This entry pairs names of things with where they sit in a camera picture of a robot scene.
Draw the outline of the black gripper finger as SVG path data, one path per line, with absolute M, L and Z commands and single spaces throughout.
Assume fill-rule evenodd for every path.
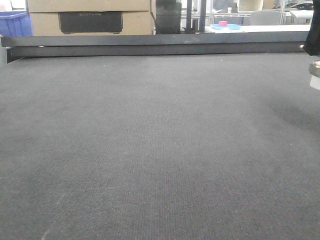
M 314 10 L 310 30 L 305 41 L 305 52 L 310 56 L 320 55 L 320 10 Z

